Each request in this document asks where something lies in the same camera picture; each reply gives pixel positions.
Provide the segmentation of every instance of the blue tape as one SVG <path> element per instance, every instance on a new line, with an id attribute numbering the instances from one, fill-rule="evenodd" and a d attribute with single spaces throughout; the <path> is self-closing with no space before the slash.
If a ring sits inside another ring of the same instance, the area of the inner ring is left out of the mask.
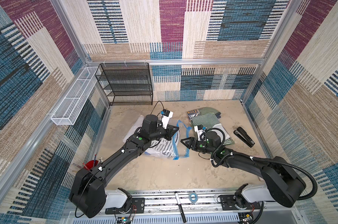
<path id="1" fill-rule="evenodd" d="M 195 203 L 198 201 L 198 195 L 195 192 L 191 192 L 189 194 L 189 200 L 191 201 L 191 203 Z"/>

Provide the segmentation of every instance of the white wire basket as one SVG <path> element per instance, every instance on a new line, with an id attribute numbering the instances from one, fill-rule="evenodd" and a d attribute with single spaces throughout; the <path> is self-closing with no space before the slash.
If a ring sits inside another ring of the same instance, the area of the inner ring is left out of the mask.
<path id="1" fill-rule="evenodd" d="M 87 67 L 82 71 L 65 98 L 55 110 L 51 120 L 56 125 L 74 125 L 95 83 L 98 67 Z"/>

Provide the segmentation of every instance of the black mesh shelf rack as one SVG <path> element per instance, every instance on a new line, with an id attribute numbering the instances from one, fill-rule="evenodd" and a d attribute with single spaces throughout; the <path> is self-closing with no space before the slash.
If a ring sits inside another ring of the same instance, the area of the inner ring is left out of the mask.
<path id="1" fill-rule="evenodd" d="M 148 63 L 102 63 L 98 69 L 110 105 L 153 105 Z"/>

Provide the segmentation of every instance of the patterned carpet wall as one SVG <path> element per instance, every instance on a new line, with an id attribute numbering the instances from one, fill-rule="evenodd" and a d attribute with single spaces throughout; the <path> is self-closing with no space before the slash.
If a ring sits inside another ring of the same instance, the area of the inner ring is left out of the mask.
<path id="1" fill-rule="evenodd" d="M 105 104 L 93 89 L 76 123 L 52 125 L 0 205 L 0 224 L 59 223 L 79 170 L 87 163 L 97 137 Z"/>
<path id="2" fill-rule="evenodd" d="M 302 2 L 245 106 L 271 156 L 314 175 L 310 222 L 338 223 L 338 0 Z"/>
<path id="3" fill-rule="evenodd" d="M 82 66 L 49 0 L 0 0 L 0 176 Z M 0 206 L 2 223 L 58 223 L 104 115 L 93 90 L 73 126 L 53 125 Z"/>
<path id="4" fill-rule="evenodd" d="M 88 56 L 100 61 L 260 58 L 288 2 L 61 1 Z M 240 70 L 256 65 L 236 66 L 152 66 L 154 101 L 239 99 L 253 74 Z"/>
<path id="5" fill-rule="evenodd" d="M 62 0 L 92 60 L 261 57 L 289 0 Z"/>
<path id="6" fill-rule="evenodd" d="M 154 101 L 238 100 L 257 65 L 150 66 Z"/>
<path id="7" fill-rule="evenodd" d="M 49 0 L 0 0 L 0 176 L 81 66 Z"/>

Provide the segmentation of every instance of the striped cloth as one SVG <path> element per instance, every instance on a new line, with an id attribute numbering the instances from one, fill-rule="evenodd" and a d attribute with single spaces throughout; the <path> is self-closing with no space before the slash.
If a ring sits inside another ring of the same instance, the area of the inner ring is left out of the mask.
<path id="1" fill-rule="evenodd" d="M 191 122 L 192 122 L 193 126 L 198 126 L 198 125 L 201 124 L 202 126 L 206 127 L 207 129 L 208 128 L 221 129 L 225 133 L 224 145 L 232 144 L 231 139 L 230 139 L 230 135 L 226 132 L 226 130 L 224 129 L 224 127 L 220 123 L 220 121 L 217 118 L 217 116 L 215 115 L 215 113 L 207 113 L 207 114 L 203 114 L 201 116 L 192 117 Z M 215 131 L 217 133 L 217 135 L 220 136 L 220 138 L 222 140 L 222 133 L 218 130 L 213 130 L 213 131 Z"/>

